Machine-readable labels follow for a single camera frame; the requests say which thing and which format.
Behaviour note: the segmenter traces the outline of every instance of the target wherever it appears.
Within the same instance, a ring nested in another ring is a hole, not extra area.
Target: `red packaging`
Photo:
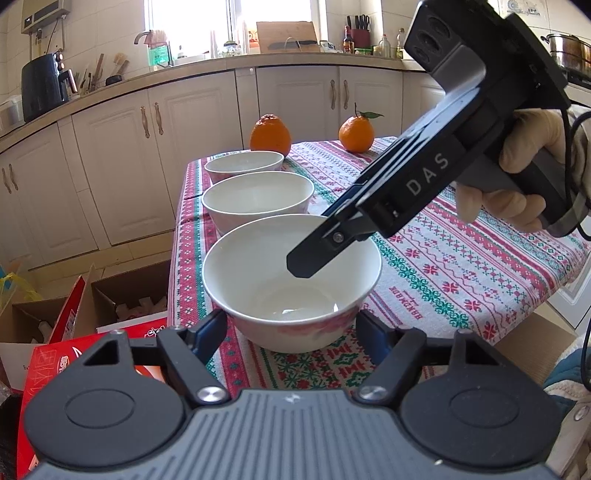
[[[166,328],[166,312],[162,318],[152,320],[139,325],[132,325],[124,328],[130,338],[153,337],[161,329]],[[95,343],[105,333],[97,333],[85,337],[75,338],[65,342],[40,345],[33,349],[31,363],[25,381],[25,390],[22,395],[21,415],[18,425],[17,440],[17,478],[21,479],[37,465],[37,457],[24,432],[22,423],[23,414],[27,404],[31,401],[49,381],[58,373],[62,372],[71,362],[76,360],[82,352]],[[160,367],[149,367],[144,365],[136,366],[139,374],[164,381]]]

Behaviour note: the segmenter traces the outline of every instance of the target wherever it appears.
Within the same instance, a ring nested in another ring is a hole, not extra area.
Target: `red and green tablecloth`
[[[309,212],[319,214],[392,140],[376,140],[364,155],[347,153],[337,141],[300,143],[283,169],[314,183]],[[203,168],[208,160],[189,164],[177,214],[169,321],[187,326],[212,309],[201,282],[203,258],[218,238],[200,202],[210,186]],[[384,269],[365,308],[389,325],[406,324],[448,338],[458,328],[470,328],[490,343],[574,279],[589,254],[578,234],[561,239],[545,232],[526,235],[486,212],[465,225],[456,218],[451,188],[397,235],[375,235],[373,241]],[[233,325],[208,368],[232,394],[245,387],[351,389],[373,370],[353,329],[322,350],[287,355],[253,345]]]

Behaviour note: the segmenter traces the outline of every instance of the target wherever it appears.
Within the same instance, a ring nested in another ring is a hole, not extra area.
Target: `hand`
[[[516,111],[517,123],[501,150],[499,165],[507,173],[519,173],[533,160],[538,150],[549,150],[564,164],[564,124],[559,112],[551,110]],[[538,216],[546,202],[540,195],[523,195],[512,190],[482,191],[456,185],[457,215],[466,223],[476,220],[481,207],[497,218],[506,220],[518,230],[531,233],[542,230]]]

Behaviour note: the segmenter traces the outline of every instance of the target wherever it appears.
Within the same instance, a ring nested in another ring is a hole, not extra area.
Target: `cooking pot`
[[[540,38],[550,44],[550,56],[558,65],[591,76],[591,45],[574,35],[560,33]]]

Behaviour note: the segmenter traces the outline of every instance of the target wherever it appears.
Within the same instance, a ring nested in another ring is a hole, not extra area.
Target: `beige glove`
[[[571,124],[588,108],[572,106],[569,109]],[[560,112],[531,109],[516,111],[517,123],[505,139],[499,158],[499,165],[507,173],[519,173],[532,161],[538,150],[549,150],[556,161],[564,164],[564,125]],[[577,185],[583,184],[587,196],[591,197],[591,166],[585,168],[585,159],[591,155],[588,136],[591,137],[591,122],[584,122],[573,140],[573,177]],[[538,216],[544,211],[546,203],[540,195],[523,195],[511,190],[482,191],[456,185],[457,215],[466,223],[476,220],[481,207],[497,218],[506,220],[523,232],[541,230]]]

